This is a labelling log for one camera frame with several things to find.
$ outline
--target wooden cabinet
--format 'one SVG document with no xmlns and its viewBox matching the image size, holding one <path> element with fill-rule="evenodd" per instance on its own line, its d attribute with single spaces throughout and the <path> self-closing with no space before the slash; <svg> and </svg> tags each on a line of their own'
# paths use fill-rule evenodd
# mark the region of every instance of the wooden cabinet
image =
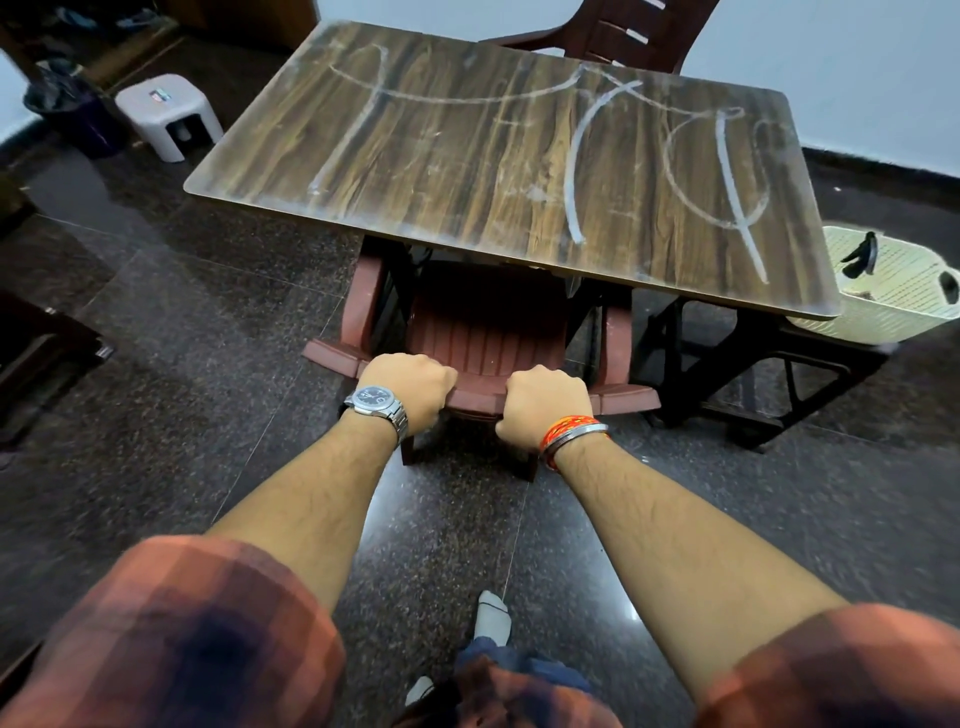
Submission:
<svg viewBox="0 0 960 728">
<path fill-rule="evenodd" d="M 290 49 L 317 24 L 314 0 L 163 0 L 162 8 L 188 28 Z"/>
</svg>

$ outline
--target hand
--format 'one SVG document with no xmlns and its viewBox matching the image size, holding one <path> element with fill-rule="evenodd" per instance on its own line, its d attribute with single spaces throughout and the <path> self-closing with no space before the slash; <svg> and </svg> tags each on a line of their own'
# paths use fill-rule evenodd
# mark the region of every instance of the hand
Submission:
<svg viewBox="0 0 960 728">
<path fill-rule="evenodd" d="M 507 379 L 507 401 L 496 434 L 511 445 L 535 450 L 546 431 L 570 415 L 593 415 L 584 381 L 538 364 Z"/>
<path fill-rule="evenodd" d="M 376 385 L 393 392 L 407 411 L 412 436 L 437 422 L 446 396 L 456 383 L 457 370 L 425 353 L 383 353 L 367 365 L 357 389 Z"/>
</svg>

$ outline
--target foot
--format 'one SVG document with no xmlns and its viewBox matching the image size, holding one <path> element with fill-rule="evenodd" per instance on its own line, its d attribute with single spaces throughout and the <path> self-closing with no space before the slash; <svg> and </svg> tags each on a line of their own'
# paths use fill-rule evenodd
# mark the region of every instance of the foot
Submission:
<svg viewBox="0 0 960 728">
<path fill-rule="evenodd" d="M 404 706 L 413 705 L 422 697 L 426 697 L 433 690 L 433 680 L 431 680 L 426 675 L 423 675 L 416 683 L 414 687 L 410 689 L 407 693 L 406 702 L 403 703 Z"/>
<path fill-rule="evenodd" d="M 473 638 L 489 637 L 498 647 L 505 647 L 510 639 L 512 621 L 507 605 L 493 592 L 484 590 L 477 605 L 477 623 Z"/>
</svg>

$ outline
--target watch face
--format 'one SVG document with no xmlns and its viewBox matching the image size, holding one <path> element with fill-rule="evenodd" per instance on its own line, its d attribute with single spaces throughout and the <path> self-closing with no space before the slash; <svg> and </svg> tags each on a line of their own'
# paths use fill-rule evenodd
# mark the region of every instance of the watch face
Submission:
<svg viewBox="0 0 960 728">
<path fill-rule="evenodd" d="M 394 403 L 394 393 L 384 387 L 364 387 L 353 393 L 353 403 L 373 411 L 386 409 Z"/>
</svg>

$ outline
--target plastic basket handle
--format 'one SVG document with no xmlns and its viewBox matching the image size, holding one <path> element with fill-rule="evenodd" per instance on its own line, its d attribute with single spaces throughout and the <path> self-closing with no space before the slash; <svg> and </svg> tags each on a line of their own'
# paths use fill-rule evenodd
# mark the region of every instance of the plastic basket handle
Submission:
<svg viewBox="0 0 960 728">
<path fill-rule="evenodd" d="M 960 316 L 960 271 L 945 265 L 937 282 L 940 283 L 940 290 L 943 292 L 944 299 L 950 306 L 950 311 L 956 316 Z M 957 297 L 956 300 L 951 301 L 950 299 L 954 296 Z"/>
</svg>

